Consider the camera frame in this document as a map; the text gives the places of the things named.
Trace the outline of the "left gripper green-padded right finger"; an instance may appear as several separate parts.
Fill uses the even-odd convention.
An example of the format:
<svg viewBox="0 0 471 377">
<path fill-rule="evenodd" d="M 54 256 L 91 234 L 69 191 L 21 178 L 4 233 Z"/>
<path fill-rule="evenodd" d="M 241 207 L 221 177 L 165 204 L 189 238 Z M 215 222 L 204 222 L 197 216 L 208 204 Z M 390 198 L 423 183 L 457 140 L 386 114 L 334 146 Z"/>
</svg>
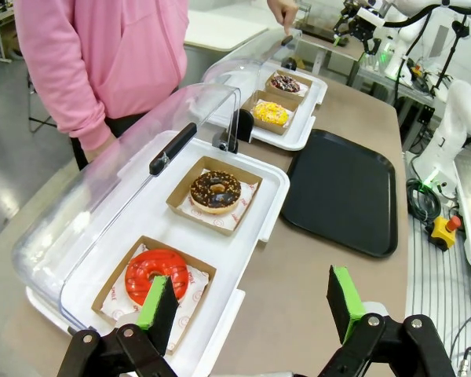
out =
<svg viewBox="0 0 471 377">
<path fill-rule="evenodd" d="M 321 376 L 364 376 L 372 364 L 386 364 L 395 376 L 454 376 L 433 321 L 423 314 L 399 323 L 368 312 L 349 271 L 329 269 L 327 301 L 341 347 Z"/>
</svg>

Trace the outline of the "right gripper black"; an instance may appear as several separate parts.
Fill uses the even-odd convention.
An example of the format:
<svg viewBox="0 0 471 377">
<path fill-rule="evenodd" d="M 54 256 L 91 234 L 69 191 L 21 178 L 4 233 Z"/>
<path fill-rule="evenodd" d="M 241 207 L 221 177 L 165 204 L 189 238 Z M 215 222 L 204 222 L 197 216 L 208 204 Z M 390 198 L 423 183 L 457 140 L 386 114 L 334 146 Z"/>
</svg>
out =
<svg viewBox="0 0 471 377">
<path fill-rule="evenodd" d="M 365 54 L 376 54 L 380 46 L 380 39 L 373 38 L 376 27 L 362 17 L 341 15 L 333 26 L 334 45 L 336 46 L 342 38 L 352 36 L 362 41 Z"/>
</svg>

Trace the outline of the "left gripper green-padded left finger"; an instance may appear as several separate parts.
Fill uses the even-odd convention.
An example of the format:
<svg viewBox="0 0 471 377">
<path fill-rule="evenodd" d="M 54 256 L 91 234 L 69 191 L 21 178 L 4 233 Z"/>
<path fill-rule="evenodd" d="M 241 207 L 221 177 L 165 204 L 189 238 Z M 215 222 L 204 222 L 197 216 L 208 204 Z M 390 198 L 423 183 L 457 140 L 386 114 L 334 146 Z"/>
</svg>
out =
<svg viewBox="0 0 471 377">
<path fill-rule="evenodd" d="M 152 283 L 138 318 L 105 336 L 93 329 L 73 334 L 59 376 L 175 376 L 165 360 L 178 301 L 168 276 Z"/>
</svg>

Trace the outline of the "person's left hand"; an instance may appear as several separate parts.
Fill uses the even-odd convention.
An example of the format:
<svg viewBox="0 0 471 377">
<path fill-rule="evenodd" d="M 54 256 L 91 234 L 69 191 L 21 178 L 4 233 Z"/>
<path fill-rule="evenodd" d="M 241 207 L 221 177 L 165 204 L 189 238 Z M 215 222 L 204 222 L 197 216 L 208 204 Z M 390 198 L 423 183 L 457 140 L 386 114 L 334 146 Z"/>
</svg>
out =
<svg viewBox="0 0 471 377">
<path fill-rule="evenodd" d="M 289 35 L 298 13 L 298 5 L 293 0 L 267 0 L 267 5 L 277 23 L 283 27 L 285 35 Z"/>
</svg>

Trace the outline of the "person's right hand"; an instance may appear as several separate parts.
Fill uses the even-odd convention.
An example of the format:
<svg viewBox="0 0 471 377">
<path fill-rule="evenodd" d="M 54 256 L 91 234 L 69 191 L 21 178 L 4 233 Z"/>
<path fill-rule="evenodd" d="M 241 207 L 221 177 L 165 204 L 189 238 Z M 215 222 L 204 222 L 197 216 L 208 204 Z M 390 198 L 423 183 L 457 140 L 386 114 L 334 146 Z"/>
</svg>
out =
<svg viewBox="0 0 471 377">
<path fill-rule="evenodd" d="M 105 152 L 115 141 L 116 141 L 115 135 L 110 134 L 107 140 L 99 147 L 92 150 L 85 150 L 84 155 L 86 157 L 87 162 L 88 163 L 93 162 L 98 156 L 100 156 L 103 152 Z"/>
</svg>

